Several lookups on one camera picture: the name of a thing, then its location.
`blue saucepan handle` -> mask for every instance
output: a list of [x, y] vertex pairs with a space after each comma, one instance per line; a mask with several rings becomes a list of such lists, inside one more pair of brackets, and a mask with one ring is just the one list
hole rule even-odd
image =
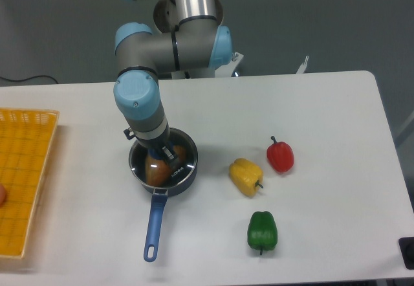
[[147, 238], [145, 240], [144, 260], [152, 262], [157, 258], [158, 242], [160, 241], [162, 213], [168, 196], [163, 193], [154, 193], [149, 212]]

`gray floor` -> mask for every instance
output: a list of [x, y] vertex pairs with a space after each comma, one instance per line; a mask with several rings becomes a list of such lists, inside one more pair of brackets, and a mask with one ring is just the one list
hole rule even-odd
[[[220, 1], [242, 75], [294, 73], [309, 55], [309, 72], [371, 71], [393, 134], [414, 110], [414, 0]], [[0, 76], [112, 82], [117, 28], [152, 25], [156, 2], [0, 0]], [[398, 155], [414, 195], [414, 136]]]

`yellow bell pepper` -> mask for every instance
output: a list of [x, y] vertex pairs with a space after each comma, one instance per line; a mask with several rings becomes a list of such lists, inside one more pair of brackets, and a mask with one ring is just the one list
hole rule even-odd
[[263, 171], [252, 161], [240, 158], [231, 163], [229, 167], [230, 178], [239, 190], [252, 197], [256, 194], [257, 188], [263, 188]]

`red bell pepper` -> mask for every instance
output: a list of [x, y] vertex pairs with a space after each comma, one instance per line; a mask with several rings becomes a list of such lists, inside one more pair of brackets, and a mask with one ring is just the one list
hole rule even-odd
[[279, 173], [289, 171], [294, 164], [292, 148], [285, 142], [276, 142], [274, 136], [270, 139], [274, 142], [266, 153], [270, 165]]

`pot rim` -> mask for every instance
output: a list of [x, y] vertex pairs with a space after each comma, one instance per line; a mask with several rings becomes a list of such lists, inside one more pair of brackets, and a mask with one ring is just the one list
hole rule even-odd
[[199, 161], [199, 152], [197, 151], [197, 147], [193, 141], [193, 139], [185, 132], [181, 131], [180, 129], [176, 129], [174, 127], [170, 128], [170, 131], [175, 131], [177, 132], [179, 135], [183, 136], [184, 138], [186, 138], [188, 140], [188, 143], [190, 144], [191, 149], [193, 150], [193, 154], [194, 154], [194, 162], [193, 162], [193, 168], [190, 170], [190, 172], [187, 174], [187, 176], [185, 176], [183, 179], [181, 179], [178, 183], [174, 184], [174, 186], [169, 186], [169, 187], [154, 187], [154, 186], [150, 186], [148, 184], [146, 184], [145, 182], [143, 182], [141, 179], [139, 179], [139, 177], [135, 174], [135, 172], [132, 170], [132, 154], [135, 150], [135, 148], [140, 145], [140, 142], [138, 140], [135, 140], [134, 144], [132, 145], [131, 149], [129, 150], [129, 156], [128, 156], [128, 163], [129, 163], [129, 169], [132, 171], [132, 174], [134, 175], [134, 177], [136, 179], [138, 179], [138, 181], [144, 186], [144, 187], [148, 187], [154, 190], [154, 192], [156, 190], [161, 190], [161, 191], [165, 191], [166, 194], [168, 194], [168, 190], [174, 189], [178, 186], [180, 186], [181, 184], [183, 184], [184, 182], [186, 182], [188, 179], [190, 179], [190, 177], [193, 175], [193, 173], [195, 172], [195, 170], [197, 169], [197, 163]]

